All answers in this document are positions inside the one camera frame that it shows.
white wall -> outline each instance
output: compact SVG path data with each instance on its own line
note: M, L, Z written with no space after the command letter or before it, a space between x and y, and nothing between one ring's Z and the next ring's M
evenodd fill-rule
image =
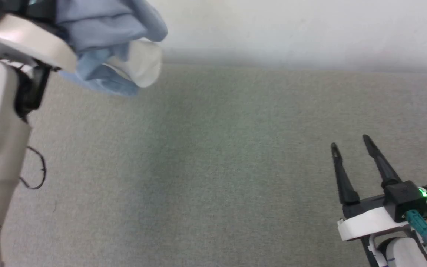
M149 0L166 61L427 72L427 0Z

blue cloth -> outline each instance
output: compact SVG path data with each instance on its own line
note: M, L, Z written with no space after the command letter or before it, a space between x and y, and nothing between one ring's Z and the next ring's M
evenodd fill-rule
M138 86L103 63L111 56L122 61L129 42L162 41L168 34L159 13L145 0L58 0L57 23L69 33L67 43L77 53L76 75L62 76L94 90L135 95Z

cable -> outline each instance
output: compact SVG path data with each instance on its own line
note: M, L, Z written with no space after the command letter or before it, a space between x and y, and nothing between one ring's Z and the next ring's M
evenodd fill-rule
M418 238L418 234L416 233L416 231L415 230L410 231L410 236L415 240L416 245L418 246L418 248L420 249L421 253L423 254L424 258L427 261L427 252L424 250L424 247L421 244L420 238Z
M406 220L423 239L424 245L427 247L427 223L417 210L409 210L405 213Z
M27 189L37 190L37 189L41 188L43 186L44 182L46 181L46 175L47 175L46 159L44 159L44 156L39 151L35 150L34 148L32 148L30 146L28 146L27 148L29 150L31 150L32 152L34 152L35 154L37 154L37 156L40 157L40 161L42 163L42 169L41 169L42 181L40 182L40 184L38 186L32 187L22 177L19 177L19 179L26 186Z

green led light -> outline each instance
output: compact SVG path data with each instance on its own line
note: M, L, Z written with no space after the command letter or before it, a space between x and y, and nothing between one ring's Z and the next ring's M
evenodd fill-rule
M425 197L425 198L427 198L427 193L426 193L426 191L424 190L424 189L421 189L421 188L419 188L420 189L420 191L421 191L421 194Z

fabric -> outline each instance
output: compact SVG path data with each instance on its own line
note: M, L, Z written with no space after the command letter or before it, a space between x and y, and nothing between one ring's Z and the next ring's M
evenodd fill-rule
M143 37L162 41L168 33L165 22L149 3L59 0L57 7L57 23L67 29L67 42L78 55L76 74L61 72L63 77L123 96L135 95L140 86L154 83L161 68L160 48L151 44L146 49L147 44L133 43ZM140 56L148 51L153 54Z
M427 184L427 75L164 65L136 98L53 76L45 99L7 267L370 267L337 232L331 142L362 197L383 193L363 134Z

